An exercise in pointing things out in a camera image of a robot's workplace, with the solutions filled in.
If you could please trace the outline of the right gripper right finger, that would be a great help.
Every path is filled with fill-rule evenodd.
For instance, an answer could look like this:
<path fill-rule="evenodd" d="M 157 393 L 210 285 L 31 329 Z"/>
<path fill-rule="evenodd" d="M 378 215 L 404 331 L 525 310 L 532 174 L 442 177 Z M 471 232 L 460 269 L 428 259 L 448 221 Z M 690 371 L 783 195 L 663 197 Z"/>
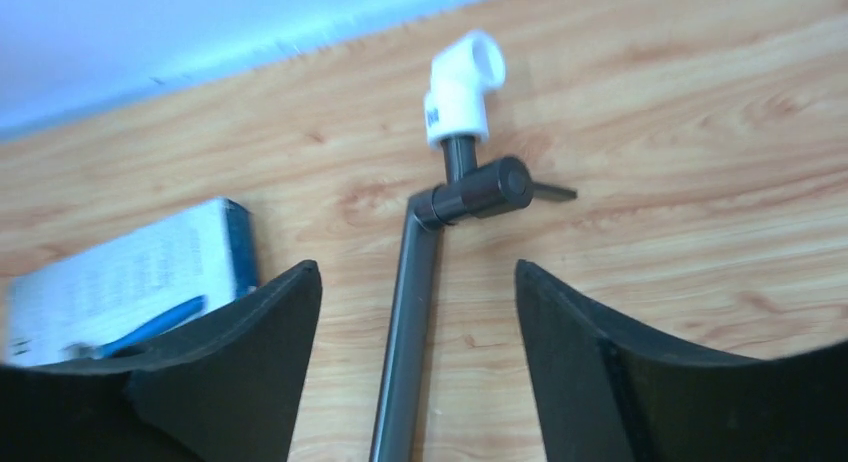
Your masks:
<path fill-rule="evenodd" d="M 723 352 L 599 303 L 535 263 L 516 308 L 550 461 L 843 461 L 847 345 Z"/>

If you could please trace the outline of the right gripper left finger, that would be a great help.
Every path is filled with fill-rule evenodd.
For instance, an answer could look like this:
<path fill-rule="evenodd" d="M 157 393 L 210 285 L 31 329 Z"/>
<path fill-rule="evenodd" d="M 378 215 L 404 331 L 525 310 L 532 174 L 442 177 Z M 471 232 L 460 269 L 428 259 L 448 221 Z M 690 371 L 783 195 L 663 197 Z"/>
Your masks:
<path fill-rule="evenodd" d="M 5 461 L 284 461 L 319 319 L 318 264 L 126 355 L 1 368 Z"/>

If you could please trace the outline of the grey blue razor box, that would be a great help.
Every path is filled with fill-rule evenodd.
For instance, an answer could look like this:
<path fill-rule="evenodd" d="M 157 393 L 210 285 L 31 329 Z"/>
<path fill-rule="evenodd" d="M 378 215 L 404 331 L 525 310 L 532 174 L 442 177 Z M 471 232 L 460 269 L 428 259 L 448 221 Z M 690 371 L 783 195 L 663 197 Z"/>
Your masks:
<path fill-rule="evenodd" d="M 13 279 L 4 358 L 55 364 L 86 347 L 125 347 L 128 334 L 187 301 L 188 322 L 255 290 L 250 212 L 223 197 Z"/>

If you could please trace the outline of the dark grey metal faucet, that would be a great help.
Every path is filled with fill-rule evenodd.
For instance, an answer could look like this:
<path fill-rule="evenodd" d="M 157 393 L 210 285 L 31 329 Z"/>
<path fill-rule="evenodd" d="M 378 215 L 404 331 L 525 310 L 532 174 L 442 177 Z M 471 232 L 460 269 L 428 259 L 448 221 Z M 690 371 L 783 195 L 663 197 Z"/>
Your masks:
<path fill-rule="evenodd" d="M 519 211 L 535 199 L 566 203 L 578 197 L 574 188 L 534 180 L 515 156 L 478 164 L 478 144 L 471 135 L 439 140 L 445 183 L 408 200 L 369 454 L 372 461 L 407 461 L 413 451 L 444 229 L 469 218 Z"/>

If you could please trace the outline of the white pvc elbow fitting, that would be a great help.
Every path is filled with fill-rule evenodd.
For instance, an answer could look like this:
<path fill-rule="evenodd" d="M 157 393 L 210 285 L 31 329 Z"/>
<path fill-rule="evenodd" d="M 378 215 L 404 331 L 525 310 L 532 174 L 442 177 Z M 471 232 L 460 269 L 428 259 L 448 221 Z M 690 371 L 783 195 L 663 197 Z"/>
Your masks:
<path fill-rule="evenodd" d="M 495 39 L 472 30 L 432 59 L 430 87 L 423 99 L 426 137 L 438 150 L 450 136 L 490 137 L 485 97 L 501 89 L 506 62 Z"/>

